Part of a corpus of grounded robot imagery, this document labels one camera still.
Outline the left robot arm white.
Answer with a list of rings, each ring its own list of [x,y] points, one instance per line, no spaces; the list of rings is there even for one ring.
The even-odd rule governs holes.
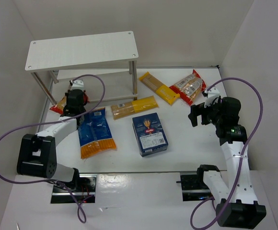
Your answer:
[[[36,134],[23,136],[17,162],[18,174],[61,181],[70,190],[76,190],[80,182],[79,170],[58,164],[56,147],[81,125],[83,116],[75,116],[86,112],[84,106],[87,102],[85,91],[69,90],[60,122]]]

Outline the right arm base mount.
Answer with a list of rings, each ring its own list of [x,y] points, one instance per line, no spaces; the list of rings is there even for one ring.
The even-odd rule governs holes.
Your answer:
[[[198,181],[198,175],[194,172],[181,172],[176,183],[181,186],[184,202],[202,201],[212,196],[211,191]]]

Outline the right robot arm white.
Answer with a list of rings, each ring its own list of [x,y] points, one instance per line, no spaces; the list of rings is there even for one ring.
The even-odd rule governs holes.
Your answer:
[[[221,227],[253,230],[266,216],[266,207],[258,203],[248,164],[247,133],[240,125],[241,103],[231,97],[207,96],[204,103],[191,106],[189,119],[197,126],[213,124],[227,165],[228,183],[215,165],[200,165],[198,180],[211,191],[216,204],[216,222]]]

